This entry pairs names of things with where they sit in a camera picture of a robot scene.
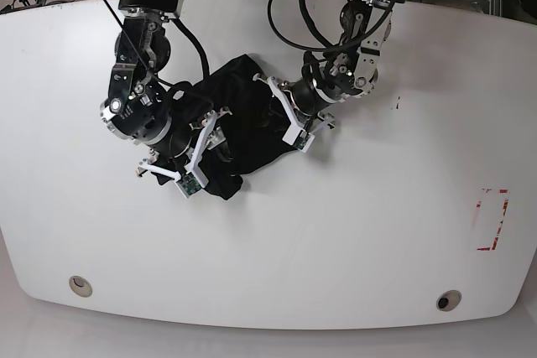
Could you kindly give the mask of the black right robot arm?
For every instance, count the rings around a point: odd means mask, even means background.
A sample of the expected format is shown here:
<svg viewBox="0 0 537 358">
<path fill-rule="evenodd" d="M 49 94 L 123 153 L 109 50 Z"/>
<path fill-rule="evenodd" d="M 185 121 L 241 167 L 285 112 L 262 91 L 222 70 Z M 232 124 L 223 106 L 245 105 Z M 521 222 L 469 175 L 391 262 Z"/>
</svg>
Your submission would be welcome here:
<svg viewBox="0 0 537 358">
<path fill-rule="evenodd" d="M 149 148 L 137 176 L 152 174 L 161 183 L 172 181 L 184 189 L 239 184 L 239 178 L 227 172 L 222 152 L 226 139 L 218 123 L 229 110 L 209 92 L 208 57 L 180 19 L 183 2 L 119 0 L 124 17 L 116 20 L 121 31 L 101 118 L 116 136 Z M 171 83 L 159 77 L 171 55 L 167 23 L 196 49 L 200 83 Z"/>
</svg>

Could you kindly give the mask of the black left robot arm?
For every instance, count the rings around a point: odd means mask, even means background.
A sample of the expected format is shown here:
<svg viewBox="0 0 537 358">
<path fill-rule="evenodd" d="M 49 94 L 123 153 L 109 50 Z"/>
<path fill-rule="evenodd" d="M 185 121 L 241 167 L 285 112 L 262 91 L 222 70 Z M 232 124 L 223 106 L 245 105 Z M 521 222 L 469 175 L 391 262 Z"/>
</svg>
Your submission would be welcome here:
<svg viewBox="0 0 537 358">
<path fill-rule="evenodd" d="M 327 107 L 349 98 L 361 98 L 374 89 L 394 6 L 405 0 L 347 0 L 341 9 L 342 33 L 336 43 L 315 26 L 306 0 L 298 1 L 300 15 L 319 46 L 297 44 L 278 34 L 285 44 L 304 53 L 300 79 L 288 82 L 273 76 L 254 78 L 268 85 L 289 119 L 284 142 L 304 152 L 313 142 L 315 132 L 332 127 L 332 115 L 324 112 Z"/>
</svg>

